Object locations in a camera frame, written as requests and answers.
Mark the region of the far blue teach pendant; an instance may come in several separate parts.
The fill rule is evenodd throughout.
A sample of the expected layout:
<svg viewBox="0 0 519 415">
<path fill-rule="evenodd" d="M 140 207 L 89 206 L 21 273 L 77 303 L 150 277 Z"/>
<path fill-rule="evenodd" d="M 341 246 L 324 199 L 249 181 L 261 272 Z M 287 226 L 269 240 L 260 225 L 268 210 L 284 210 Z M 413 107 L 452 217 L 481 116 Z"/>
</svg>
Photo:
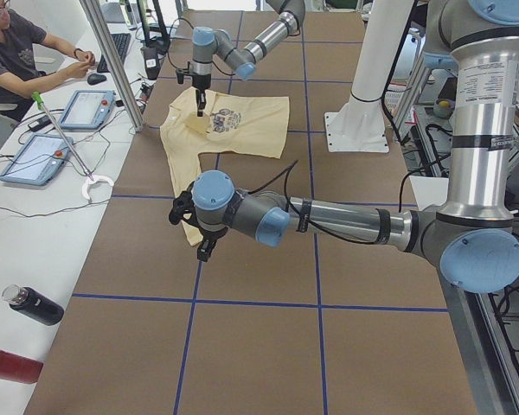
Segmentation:
<svg viewBox="0 0 519 415">
<path fill-rule="evenodd" d="M 105 123 L 115 104 L 113 90 L 77 90 L 59 118 L 64 130 L 91 131 Z"/>
</svg>

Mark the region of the black power adapter box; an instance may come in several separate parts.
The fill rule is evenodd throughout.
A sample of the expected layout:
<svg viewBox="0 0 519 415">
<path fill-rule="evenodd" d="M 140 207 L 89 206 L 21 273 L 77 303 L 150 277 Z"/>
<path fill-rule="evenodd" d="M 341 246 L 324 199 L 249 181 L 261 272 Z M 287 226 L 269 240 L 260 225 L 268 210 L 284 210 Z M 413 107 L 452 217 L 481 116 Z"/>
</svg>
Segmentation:
<svg viewBox="0 0 519 415">
<path fill-rule="evenodd" d="M 144 59 L 144 70 L 147 79 L 156 80 L 161 69 L 157 49 L 144 46 L 141 48 L 141 54 Z"/>
</svg>

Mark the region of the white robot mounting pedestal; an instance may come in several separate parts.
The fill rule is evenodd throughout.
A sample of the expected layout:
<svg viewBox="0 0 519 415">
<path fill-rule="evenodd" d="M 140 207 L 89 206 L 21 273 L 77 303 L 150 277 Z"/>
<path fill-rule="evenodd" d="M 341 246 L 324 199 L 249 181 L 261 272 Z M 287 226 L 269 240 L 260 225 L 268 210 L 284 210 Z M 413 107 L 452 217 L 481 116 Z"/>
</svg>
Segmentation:
<svg viewBox="0 0 519 415">
<path fill-rule="evenodd" d="M 374 0 L 349 100 L 324 114 L 328 151 L 389 152 L 382 103 L 402 36 L 409 30 L 413 0 Z"/>
</svg>

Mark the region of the black computer mouse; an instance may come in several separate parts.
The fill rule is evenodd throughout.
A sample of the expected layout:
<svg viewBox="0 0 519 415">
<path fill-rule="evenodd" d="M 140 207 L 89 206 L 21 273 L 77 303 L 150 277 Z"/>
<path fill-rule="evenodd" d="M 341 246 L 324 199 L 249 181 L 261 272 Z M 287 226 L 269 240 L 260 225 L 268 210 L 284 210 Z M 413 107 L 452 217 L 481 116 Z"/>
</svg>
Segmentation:
<svg viewBox="0 0 519 415">
<path fill-rule="evenodd" d="M 101 73 L 91 73 L 87 78 L 86 82 L 89 86 L 96 86 L 102 82 L 107 81 L 107 77 Z"/>
</svg>

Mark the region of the cream long-sleeve printed shirt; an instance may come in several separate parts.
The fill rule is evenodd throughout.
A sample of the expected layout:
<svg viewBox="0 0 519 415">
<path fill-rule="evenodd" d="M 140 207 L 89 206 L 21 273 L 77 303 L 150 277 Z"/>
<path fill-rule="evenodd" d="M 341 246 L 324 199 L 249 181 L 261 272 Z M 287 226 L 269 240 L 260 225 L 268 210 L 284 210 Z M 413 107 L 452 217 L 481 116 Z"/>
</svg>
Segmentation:
<svg viewBox="0 0 519 415">
<path fill-rule="evenodd" d="M 201 174 L 203 153 L 279 159 L 289 115 L 287 97 L 239 97 L 208 90 L 206 107 L 198 116 L 195 88 L 183 91 L 170 103 L 160 127 L 174 195 L 179 196 Z"/>
</svg>

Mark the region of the seated person in grey shirt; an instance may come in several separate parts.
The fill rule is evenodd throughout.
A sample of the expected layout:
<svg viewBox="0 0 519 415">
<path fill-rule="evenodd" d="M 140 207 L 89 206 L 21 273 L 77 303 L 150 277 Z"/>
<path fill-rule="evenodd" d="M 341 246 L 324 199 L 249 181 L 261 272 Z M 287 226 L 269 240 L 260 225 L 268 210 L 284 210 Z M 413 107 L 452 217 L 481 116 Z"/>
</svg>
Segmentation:
<svg viewBox="0 0 519 415">
<path fill-rule="evenodd" d="M 57 72 L 45 74 L 35 65 L 34 45 L 51 48 L 76 62 Z M 81 79 L 95 64 L 91 51 L 46 32 L 0 1 L 0 104 L 15 104 L 2 114 L 21 121 L 34 100 L 34 92 L 45 93 L 71 79 Z"/>
</svg>

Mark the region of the blue teach pendant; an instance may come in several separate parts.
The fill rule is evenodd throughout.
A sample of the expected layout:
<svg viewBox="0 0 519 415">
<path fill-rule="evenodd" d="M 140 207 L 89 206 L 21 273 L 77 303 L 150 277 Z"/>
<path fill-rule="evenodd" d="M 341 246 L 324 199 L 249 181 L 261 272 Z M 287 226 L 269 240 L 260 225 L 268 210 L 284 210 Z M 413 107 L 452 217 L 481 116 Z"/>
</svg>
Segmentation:
<svg viewBox="0 0 519 415">
<path fill-rule="evenodd" d="M 59 173 L 70 153 L 69 146 L 60 136 L 32 134 L 5 167 L 0 181 L 45 186 Z"/>
<path fill-rule="evenodd" d="M 64 130 L 91 131 L 105 123 L 115 104 L 113 90 L 77 90 L 59 118 Z"/>
</svg>

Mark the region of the black water bottle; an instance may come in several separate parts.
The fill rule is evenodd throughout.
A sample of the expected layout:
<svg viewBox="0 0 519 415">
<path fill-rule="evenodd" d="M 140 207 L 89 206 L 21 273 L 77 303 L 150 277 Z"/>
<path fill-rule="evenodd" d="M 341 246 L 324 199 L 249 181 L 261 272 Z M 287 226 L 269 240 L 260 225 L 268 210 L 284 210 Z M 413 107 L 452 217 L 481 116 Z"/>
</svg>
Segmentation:
<svg viewBox="0 0 519 415">
<path fill-rule="evenodd" d="M 3 300 L 9 307 L 46 326 L 53 326 L 64 316 L 64 309 L 30 287 L 11 284 L 3 290 Z"/>
</svg>

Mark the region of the near blue teach pendant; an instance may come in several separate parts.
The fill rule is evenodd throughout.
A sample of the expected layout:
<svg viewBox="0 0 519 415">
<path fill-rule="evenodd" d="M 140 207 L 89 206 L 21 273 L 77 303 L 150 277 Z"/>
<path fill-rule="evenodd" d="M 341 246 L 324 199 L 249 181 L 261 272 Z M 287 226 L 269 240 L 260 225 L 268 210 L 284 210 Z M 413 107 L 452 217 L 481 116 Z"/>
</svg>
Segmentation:
<svg viewBox="0 0 519 415">
<path fill-rule="evenodd" d="M 59 173 L 70 153 L 69 146 L 60 136 L 32 134 L 5 167 L 0 181 L 45 186 Z"/>
</svg>

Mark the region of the black monitor stand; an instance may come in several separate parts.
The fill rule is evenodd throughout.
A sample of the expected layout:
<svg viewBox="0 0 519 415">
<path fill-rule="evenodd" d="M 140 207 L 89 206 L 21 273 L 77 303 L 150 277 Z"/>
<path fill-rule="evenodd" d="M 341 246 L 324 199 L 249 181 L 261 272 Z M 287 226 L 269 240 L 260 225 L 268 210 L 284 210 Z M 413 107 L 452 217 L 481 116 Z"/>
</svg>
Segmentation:
<svg viewBox="0 0 519 415">
<path fill-rule="evenodd" d="M 147 48 L 155 48 L 160 55 L 166 55 L 170 48 L 170 34 L 165 26 L 158 0 L 149 6 L 145 0 L 137 0 L 138 14 L 144 34 L 143 43 Z"/>
</svg>

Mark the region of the reach grabber stick tool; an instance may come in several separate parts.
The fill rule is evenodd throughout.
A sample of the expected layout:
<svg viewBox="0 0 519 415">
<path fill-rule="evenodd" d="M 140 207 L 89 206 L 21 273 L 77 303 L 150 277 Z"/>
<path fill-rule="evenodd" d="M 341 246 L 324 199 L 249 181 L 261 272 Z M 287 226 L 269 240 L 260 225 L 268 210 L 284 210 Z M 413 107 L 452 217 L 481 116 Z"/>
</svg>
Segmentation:
<svg viewBox="0 0 519 415">
<path fill-rule="evenodd" d="M 77 150 L 74 148 L 74 145 L 70 141 L 70 139 L 66 136 L 65 132 L 61 128 L 59 122 L 55 119 L 54 115 L 51 113 L 51 111 L 44 105 L 44 102 L 41 98 L 41 95 L 38 92 L 33 92 L 31 94 L 31 98 L 36 102 L 38 108 L 40 111 L 43 111 L 48 119 L 50 120 L 52 126 L 55 128 L 61 139 L 64 141 L 66 146 L 69 148 L 70 152 L 74 156 L 77 163 L 80 165 L 80 167 L 83 170 L 84 176 L 86 177 L 86 180 L 83 182 L 81 193 L 83 198 L 88 202 L 92 202 L 92 197 L 90 196 L 89 192 L 93 185 L 99 183 L 99 182 L 106 182 L 109 186 L 114 185 L 114 181 L 112 178 L 108 176 L 102 176 L 102 175 L 96 175 L 94 174 L 85 164 Z"/>
</svg>

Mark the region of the red cylinder bottle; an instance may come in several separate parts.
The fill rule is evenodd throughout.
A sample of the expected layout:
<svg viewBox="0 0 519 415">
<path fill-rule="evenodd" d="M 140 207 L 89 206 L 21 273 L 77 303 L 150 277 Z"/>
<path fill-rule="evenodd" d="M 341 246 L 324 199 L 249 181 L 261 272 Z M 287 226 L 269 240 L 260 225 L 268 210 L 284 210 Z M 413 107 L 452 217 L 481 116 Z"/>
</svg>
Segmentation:
<svg viewBox="0 0 519 415">
<path fill-rule="evenodd" d="M 23 384 L 38 381 L 43 363 L 18 354 L 0 349 L 0 380 L 9 380 Z"/>
</svg>

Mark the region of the aluminium frame post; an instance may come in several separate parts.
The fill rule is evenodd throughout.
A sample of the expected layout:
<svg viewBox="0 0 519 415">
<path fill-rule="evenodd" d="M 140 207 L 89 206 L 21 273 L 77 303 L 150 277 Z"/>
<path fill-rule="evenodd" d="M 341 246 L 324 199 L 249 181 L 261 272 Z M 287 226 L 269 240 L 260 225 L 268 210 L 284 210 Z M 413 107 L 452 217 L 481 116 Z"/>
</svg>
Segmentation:
<svg viewBox="0 0 519 415">
<path fill-rule="evenodd" d="M 105 57 L 113 82 L 120 98 L 125 104 L 125 109 L 129 115 L 134 131 L 140 132 L 144 126 L 142 113 L 138 107 L 137 99 L 133 95 L 130 82 L 125 74 L 124 64 L 119 57 L 106 20 L 101 13 L 99 1 L 80 0 L 80 5 L 86 15 L 86 19 L 90 23 L 99 48 Z"/>
</svg>

